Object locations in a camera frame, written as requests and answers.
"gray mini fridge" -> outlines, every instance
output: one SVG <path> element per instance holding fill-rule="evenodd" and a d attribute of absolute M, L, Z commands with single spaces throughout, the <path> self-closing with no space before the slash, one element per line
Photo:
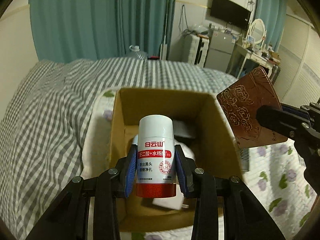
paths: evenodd
<path fill-rule="evenodd" d="M 235 44 L 232 34 L 214 32 L 204 67 L 226 72 Z"/>

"teal curtain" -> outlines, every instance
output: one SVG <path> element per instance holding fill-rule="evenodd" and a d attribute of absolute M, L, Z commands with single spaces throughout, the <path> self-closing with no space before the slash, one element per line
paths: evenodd
<path fill-rule="evenodd" d="M 139 45 L 158 56 L 167 0 L 29 0 L 39 60 L 124 56 Z M 166 41 L 171 40 L 174 0 L 169 0 Z"/>
<path fill-rule="evenodd" d="M 287 0 L 257 0 L 255 19 L 262 19 L 266 26 L 265 43 L 278 50 L 284 27 Z"/>

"metal screw head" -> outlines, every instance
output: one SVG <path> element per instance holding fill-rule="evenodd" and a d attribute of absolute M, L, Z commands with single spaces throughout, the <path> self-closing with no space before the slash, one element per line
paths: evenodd
<path fill-rule="evenodd" d="M 239 179 L 237 176 L 232 176 L 232 177 L 231 177 L 231 181 L 232 181 L 233 183 L 239 183 L 240 179 Z"/>
<path fill-rule="evenodd" d="M 195 169 L 195 173 L 196 173 L 196 174 L 204 174 L 204 169 L 202 169 L 202 168 L 196 168 L 196 169 Z"/>
<path fill-rule="evenodd" d="M 75 176 L 75 177 L 73 177 L 73 179 L 72 179 L 72 182 L 73 183 L 78 183 L 78 182 L 80 182 L 81 181 L 81 177 L 80 176 Z"/>
<path fill-rule="evenodd" d="M 109 174 L 114 175 L 118 173 L 118 170 L 116 168 L 111 168 L 108 172 Z"/>
<path fill-rule="evenodd" d="M 309 125 L 308 125 L 306 122 L 301 123 L 301 125 L 302 125 L 304 128 L 309 129 Z"/>

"brown cardboard box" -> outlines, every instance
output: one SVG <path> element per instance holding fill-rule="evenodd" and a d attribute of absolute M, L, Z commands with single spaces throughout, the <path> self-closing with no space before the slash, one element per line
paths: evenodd
<path fill-rule="evenodd" d="M 190 91 L 119 90 L 112 119 L 110 167 L 127 155 L 132 139 L 138 133 L 140 119 L 150 114 L 162 114 L 195 124 L 197 138 L 190 148 L 198 167 L 220 178 L 233 175 L 242 178 L 232 139 L 214 101 L 209 94 Z M 186 201 L 188 209 L 169 210 L 152 205 L 152 199 L 137 197 L 134 190 L 128 199 L 117 200 L 120 230 L 147 232 L 191 226 L 195 201 Z"/>

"television screen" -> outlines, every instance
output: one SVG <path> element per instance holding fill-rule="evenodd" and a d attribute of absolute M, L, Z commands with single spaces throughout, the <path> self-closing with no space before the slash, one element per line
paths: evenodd
<path fill-rule="evenodd" d="M 247 30 L 251 12 L 230 0 L 213 0 L 210 15 Z"/>

